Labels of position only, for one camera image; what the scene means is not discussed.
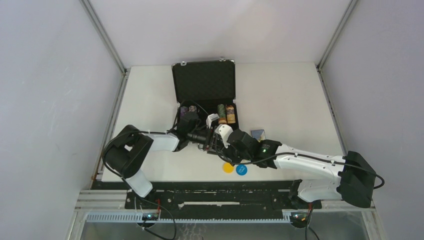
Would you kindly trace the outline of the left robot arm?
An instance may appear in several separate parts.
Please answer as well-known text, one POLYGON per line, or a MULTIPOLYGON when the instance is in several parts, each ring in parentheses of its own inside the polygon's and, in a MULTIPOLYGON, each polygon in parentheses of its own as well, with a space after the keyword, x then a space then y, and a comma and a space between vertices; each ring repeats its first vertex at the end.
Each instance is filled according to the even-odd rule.
POLYGON ((212 122, 219 119, 218 114, 206 117, 205 127, 195 112, 185 113, 176 126, 167 132, 142 131, 135 126, 126 125, 103 149, 103 165, 118 176, 137 194, 137 202, 149 209, 156 203, 157 196, 151 190, 152 183, 142 170, 142 164, 149 152, 179 152, 188 144, 205 147, 212 136, 212 122))

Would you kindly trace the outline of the shrink-wrapped blue chip stack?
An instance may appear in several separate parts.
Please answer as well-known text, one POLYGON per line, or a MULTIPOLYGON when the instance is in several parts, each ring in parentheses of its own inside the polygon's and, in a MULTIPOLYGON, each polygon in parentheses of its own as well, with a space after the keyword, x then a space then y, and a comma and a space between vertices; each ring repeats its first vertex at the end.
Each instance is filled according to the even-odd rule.
POLYGON ((188 111, 189 110, 188 110, 188 107, 187 106, 181 106, 179 108, 179 114, 180 114, 180 116, 184 116, 188 111))

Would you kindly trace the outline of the yellow chip stack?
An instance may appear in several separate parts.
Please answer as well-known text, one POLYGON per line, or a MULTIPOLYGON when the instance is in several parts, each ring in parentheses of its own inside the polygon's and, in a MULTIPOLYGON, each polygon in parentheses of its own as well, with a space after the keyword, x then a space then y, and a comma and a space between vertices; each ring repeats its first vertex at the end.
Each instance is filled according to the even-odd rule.
POLYGON ((232 105, 227 105, 225 108, 226 112, 226 121, 228 124, 235 124, 236 123, 236 113, 235 108, 232 105))

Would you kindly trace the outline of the playing card deck box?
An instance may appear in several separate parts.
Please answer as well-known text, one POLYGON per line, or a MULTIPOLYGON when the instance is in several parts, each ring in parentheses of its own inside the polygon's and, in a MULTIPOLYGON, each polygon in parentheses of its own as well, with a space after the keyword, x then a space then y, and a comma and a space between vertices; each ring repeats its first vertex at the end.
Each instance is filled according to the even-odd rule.
POLYGON ((258 142, 266 140, 266 134, 264 129, 255 129, 250 131, 251 136, 256 139, 258 142))

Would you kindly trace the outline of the yellow round button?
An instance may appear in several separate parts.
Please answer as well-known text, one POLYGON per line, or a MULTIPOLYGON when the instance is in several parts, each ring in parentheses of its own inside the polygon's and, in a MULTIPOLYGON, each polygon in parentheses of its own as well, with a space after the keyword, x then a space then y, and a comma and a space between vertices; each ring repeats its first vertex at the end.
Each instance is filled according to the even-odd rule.
POLYGON ((223 165, 222 165, 222 170, 225 172, 225 173, 227 173, 227 174, 230 174, 230 173, 232 173, 233 171, 234 171, 234 166, 233 165, 231 165, 230 163, 228 163, 228 162, 226 162, 226 163, 224 163, 223 165))

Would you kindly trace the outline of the blue round button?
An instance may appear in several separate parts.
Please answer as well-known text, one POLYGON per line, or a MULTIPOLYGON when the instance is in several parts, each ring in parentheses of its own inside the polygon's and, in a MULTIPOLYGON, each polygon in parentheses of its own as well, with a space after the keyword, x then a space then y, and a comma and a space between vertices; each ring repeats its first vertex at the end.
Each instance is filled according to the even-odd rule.
POLYGON ((245 176, 248 172, 248 168, 246 165, 237 165, 235 168, 235 172, 239 175, 239 176, 245 176))

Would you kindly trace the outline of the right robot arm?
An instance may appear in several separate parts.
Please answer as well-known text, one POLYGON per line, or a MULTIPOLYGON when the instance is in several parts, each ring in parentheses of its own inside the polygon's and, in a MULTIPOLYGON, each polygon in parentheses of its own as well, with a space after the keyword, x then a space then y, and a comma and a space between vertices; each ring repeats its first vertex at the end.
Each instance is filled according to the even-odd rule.
POLYGON ((240 129, 216 129, 210 147, 221 160, 233 166, 256 165, 315 175, 315 179, 293 181, 289 203, 295 208, 321 200, 343 200, 355 207, 369 208, 373 191, 378 188, 375 181, 380 176, 355 151, 347 155, 313 153, 275 140, 257 141, 240 129))

